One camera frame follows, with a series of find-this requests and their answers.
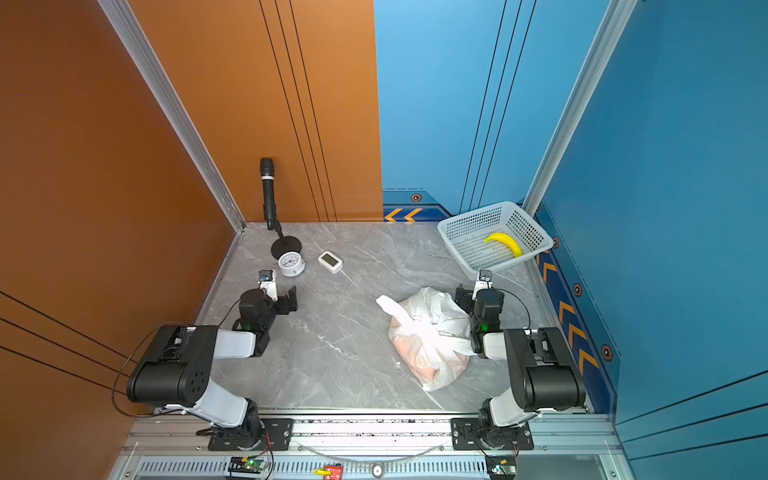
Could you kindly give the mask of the white plastic bag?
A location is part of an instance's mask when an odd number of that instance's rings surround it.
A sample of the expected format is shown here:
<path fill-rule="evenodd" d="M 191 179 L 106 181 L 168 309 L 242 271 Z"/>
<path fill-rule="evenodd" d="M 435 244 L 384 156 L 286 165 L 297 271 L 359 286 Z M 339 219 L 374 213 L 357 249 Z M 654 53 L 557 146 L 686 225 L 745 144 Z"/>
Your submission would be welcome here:
<path fill-rule="evenodd" d="M 397 302 L 381 295 L 378 306 L 391 317 L 388 337 L 425 391 L 453 383 L 475 355 L 469 316 L 445 293 L 424 287 Z"/>

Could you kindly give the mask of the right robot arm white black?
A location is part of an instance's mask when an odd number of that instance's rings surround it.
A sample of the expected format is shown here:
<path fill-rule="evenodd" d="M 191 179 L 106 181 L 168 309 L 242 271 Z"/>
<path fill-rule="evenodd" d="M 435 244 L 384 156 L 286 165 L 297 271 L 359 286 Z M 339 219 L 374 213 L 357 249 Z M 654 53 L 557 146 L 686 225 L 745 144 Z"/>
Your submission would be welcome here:
<path fill-rule="evenodd" d="M 455 302 L 469 315 L 472 352 L 505 361 L 509 374 L 508 389 L 484 401 L 478 421 L 458 427 L 458 450 L 531 450 L 530 420 L 544 411 L 586 404 L 583 376 L 559 328 L 501 326 L 507 294 L 493 287 L 455 291 Z"/>

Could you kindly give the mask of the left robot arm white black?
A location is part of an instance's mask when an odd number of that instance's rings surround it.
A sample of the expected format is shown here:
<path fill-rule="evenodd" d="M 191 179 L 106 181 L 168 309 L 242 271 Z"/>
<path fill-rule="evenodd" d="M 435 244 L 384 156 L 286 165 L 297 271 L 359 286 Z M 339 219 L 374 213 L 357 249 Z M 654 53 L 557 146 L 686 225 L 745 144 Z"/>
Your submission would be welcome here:
<path fill-rule="evenodd" d="M 211 379 L 213 362 L 257 358 L 270 342 L 276 318 L 298 310 L 297 289 L 270 297 L 264 289 L 244 292 L 240 318 L 230 330 L 217 325 L 163 325 L 127 382 L 133 403 L 168 408 L 208 422 L 196 432 L 211 451 L 286 451 L 294 421 L 264 420 L 252 399 L 236 395 Z"/>

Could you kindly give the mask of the round white gauge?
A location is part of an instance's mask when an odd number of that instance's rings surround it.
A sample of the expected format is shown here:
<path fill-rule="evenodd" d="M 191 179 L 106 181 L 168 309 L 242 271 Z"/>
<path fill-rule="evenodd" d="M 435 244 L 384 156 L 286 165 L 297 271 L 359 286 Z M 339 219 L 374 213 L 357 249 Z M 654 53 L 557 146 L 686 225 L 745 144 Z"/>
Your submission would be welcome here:
<path fill-rule="evenodd" d="M 283 276 L 294 278 L 305 270 L 306 262 L 299 252 L 289 251 L 279 257 L 278 267 Z"/>

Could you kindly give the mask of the yellow banana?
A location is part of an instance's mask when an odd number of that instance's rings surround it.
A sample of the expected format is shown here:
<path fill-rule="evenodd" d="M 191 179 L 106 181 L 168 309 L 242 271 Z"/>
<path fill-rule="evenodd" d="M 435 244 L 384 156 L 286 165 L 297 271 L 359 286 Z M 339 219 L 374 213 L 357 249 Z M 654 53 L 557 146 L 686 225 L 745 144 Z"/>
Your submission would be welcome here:
<path fill-rule="evenodd" d="M 497 242 L 504 245 L 513 255 L 514 258 L 519 258 L 523 255 L 522 248 L 519 244 L 509 235 L 505 233 L 493 233 L 484 239 L 485 243 Z"/>

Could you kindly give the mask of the black microphone on stand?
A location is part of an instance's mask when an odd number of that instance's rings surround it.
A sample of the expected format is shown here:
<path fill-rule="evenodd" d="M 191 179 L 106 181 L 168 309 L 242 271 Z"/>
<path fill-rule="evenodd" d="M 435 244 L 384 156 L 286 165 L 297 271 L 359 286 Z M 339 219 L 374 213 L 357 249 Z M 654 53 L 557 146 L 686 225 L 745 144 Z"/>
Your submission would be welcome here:
<path fill-rule="evenodd" d="M 267 229 L 278 235 L 277 240 L 271 246 L 272 256 L 279 260 L 286 253 L 300 253 L 302 250 L 301 241 L 295 236 L 286 236 L 278 219 L 274 188 L 275 166 L 271 158 L 260 160 L 260 175 L 263 189 L 264 221 Z"/>

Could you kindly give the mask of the small white digital timer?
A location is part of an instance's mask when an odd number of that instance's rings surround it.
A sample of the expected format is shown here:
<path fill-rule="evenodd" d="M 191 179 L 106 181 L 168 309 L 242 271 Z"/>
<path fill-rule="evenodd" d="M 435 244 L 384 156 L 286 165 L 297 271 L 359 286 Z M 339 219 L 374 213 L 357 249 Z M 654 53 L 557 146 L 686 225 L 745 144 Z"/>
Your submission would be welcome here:
<path fill-rule="evenodd" d="M 318 257 L 318 262 L 332 274 L 340 272 L 343 268 L 342 259 L 331 251 L 321 253 Z"/>

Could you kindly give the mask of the white plastic basket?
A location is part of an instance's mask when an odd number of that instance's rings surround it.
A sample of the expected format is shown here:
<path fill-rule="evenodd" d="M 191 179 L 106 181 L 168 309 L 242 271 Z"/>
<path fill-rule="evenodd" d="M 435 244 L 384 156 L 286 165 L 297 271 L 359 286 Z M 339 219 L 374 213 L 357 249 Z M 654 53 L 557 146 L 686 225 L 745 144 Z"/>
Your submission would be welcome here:
<path fill-rule="evenodd" d="M 437 229 L 449 253 L 471 280 L 482 270 L 505 270 L 554 246 L 543 227 L 509 201 L 444 219 Z"/>

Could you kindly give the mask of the green circuit board left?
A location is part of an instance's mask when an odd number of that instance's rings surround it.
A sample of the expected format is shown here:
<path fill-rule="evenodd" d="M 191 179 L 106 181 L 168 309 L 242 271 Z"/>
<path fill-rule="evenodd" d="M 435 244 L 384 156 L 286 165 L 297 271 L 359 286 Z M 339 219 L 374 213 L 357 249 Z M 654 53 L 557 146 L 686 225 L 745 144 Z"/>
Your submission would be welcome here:
<path fill-rule="evenodd" d="M 271 463 L 258 457 L 231 457 L 227 464 L 227 477 L 232 479 L 266 479 Z"/>

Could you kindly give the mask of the circuit board right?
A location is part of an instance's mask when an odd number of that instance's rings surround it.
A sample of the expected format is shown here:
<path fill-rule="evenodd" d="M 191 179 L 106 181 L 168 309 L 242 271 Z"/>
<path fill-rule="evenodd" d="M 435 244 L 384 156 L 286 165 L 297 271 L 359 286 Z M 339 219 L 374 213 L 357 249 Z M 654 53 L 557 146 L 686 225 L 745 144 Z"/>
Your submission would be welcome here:
<path fill-rule="evenodd" d="M 514 480 L 517 474 L 517 466 L 508 460 L 492 462 L 487 460 L 487 474 L 491 480 Z"/>

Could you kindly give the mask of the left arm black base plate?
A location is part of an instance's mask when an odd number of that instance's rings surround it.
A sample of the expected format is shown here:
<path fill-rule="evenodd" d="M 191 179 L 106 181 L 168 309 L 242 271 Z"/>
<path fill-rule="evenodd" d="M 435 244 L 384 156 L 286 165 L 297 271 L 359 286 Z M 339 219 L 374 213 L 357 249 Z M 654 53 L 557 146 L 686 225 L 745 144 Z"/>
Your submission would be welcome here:
<path fill-rule="evenodd" d="M 243 427 L 213 427 L 209 436 L 209 451 L 279 452 L 287 451 L 292 439 L 293 418 L 267 418 L 261 420 L 259 434 L 246 433 Z"/>

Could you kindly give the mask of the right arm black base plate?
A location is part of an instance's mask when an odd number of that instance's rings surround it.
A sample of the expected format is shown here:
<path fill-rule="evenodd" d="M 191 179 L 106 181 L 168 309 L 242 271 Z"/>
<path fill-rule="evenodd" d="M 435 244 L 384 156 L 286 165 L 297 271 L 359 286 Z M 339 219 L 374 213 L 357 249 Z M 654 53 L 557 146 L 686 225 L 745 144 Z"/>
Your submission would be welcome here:
<path fill-rule="evenodd" d="M 497 452 L 534 449 L 528 423 L 522 426 L 482 427 L 477 418 L 452 418 L 450 427 L 455 450 Z"/>

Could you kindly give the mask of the aluminium front rail frame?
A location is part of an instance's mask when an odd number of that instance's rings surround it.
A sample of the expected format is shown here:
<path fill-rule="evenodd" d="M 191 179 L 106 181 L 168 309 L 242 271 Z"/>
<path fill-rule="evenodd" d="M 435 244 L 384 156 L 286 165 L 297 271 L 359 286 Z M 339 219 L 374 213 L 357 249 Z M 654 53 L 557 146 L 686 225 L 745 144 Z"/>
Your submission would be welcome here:
<path fill-rule="evenodd" d="M 262 419 L 293 418 L 287 451 L 209 451 L 191 416 L 139 420 L 112 479 L 232 479 L 231 457 L 271 463 L 266 479 L 322 479 L 312 471 L 340 464 L 343 479 L 490 479 L 486 461 L 512 461 L 515 479 L 631 479 L 634 473 L 612 423 L 576 410 L 546 412 L 528 422 L 530 451 L 453 448 L 450 420 L 473 414 L 418 410 L 267 410 Z"/>

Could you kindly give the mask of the red emergency switch box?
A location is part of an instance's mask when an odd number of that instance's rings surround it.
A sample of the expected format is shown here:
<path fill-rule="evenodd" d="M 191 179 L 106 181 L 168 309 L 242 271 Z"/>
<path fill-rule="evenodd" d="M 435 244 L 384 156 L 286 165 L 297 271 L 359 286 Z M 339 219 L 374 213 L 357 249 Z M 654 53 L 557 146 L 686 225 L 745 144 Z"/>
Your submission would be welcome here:
<path fill-rule="evenodd" d="M 342 480 L 343 472 L 344 467 L 340 464 L 324 465 L 312 471 L 314 475 L 321 477 L 323 480 Z"/>

